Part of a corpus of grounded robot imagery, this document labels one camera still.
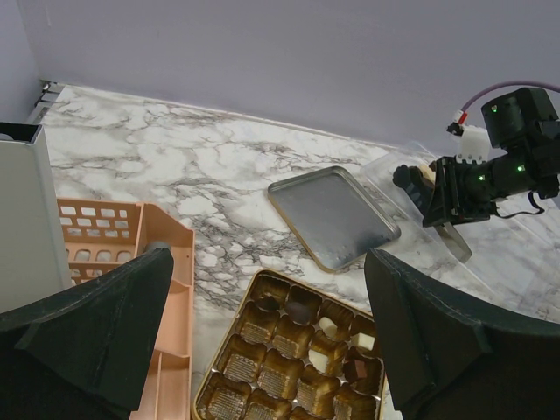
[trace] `marble countertop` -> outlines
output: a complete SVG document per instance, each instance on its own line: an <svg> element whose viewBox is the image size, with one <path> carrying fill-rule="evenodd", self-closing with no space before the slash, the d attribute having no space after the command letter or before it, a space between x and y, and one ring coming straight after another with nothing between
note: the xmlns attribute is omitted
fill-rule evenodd
<svg viewBox="0 0 560 420"><path fill-rule="evenodd" d="M363 260L337 274L321 271L268 202L266 188L331 165L344 166L367 186L361 167L395 150L84 87L65 87L42 123L59 196L151 201L196 229L193 393L260 268L282 271L369 311ZM560 211L554 205L539 218L462 227L476 258L460 264L433 232L375 189L370 192L402 230L384 247L388 252L476 297L560 321L554 269ZM507 210L524 206L513 200ZM389 391L384 418L401 418Z"/></svg>

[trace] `gray tray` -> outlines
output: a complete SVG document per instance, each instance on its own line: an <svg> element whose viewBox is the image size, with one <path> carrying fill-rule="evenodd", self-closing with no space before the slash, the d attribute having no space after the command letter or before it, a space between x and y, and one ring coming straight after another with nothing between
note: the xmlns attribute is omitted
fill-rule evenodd
<svg viewBox="0 0 560 420"><path fill-rule="evenodd" d="M340 270L401 229L340 166L269 185L269 200L317 265Z"/></svg>

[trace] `metal tray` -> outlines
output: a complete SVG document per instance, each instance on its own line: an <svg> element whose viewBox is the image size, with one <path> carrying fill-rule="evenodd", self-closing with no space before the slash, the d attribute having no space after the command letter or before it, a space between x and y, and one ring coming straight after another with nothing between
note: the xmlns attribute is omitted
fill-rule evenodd
<svg viewBox="0 0 560 420"><path fill-rule="evenodd" d="M270 184L269 200L327 272L340 270L401 235L400 228L340 166Z"/></svg>
<svg viewBox="0 0 560 420"><path fill-rule="evenodd" d="M322 317L336 334L323 333ZM353 346L356 333L377 338L371 315L275 271L257 272L200 385L193 418L378 420L386 383L381 349L377 341L372 350ZM310 362L311 350L328 359L324 373ZM353 360L364 363L367 377L349 383L343 366Z"/></svg>

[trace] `gold plastic tray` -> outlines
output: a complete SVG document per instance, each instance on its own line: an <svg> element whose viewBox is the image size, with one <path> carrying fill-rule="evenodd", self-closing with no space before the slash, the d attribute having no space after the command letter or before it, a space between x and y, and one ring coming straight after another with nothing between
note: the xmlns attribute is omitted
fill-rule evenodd
<svg viewBox="0 0 560 420"><path fill-rule="evenodd" d="M319 319L337 332L327 337ZM376 337L372 317L275 271L255 274L192 405L198 420L372 420L381 417L385 371L377 340L353 346L357 333ZM324 373L313 350L328 359ZM347 361L367 377L349 383Z"/></svg>

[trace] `robotic hand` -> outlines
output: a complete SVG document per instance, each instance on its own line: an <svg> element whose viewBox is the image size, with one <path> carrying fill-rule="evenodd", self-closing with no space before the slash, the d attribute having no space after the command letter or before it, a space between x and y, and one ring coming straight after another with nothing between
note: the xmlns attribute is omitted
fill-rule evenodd
<svg viewBox="0 0 560 420"><path fill-rule="evenodd" d="M491 215L541 214L534 193L541 199L558 195L560 122L546 91L522 87L483 105L482 115L492 147L502 148L505 155L483 163L441 157L430 165L435 182L426 177L425 168L396 168L393 182L420 210L425 227L485 221ZM447 130L462 136L463 121ZM537 212L498 213L496 201L524 192Z"/></svg>

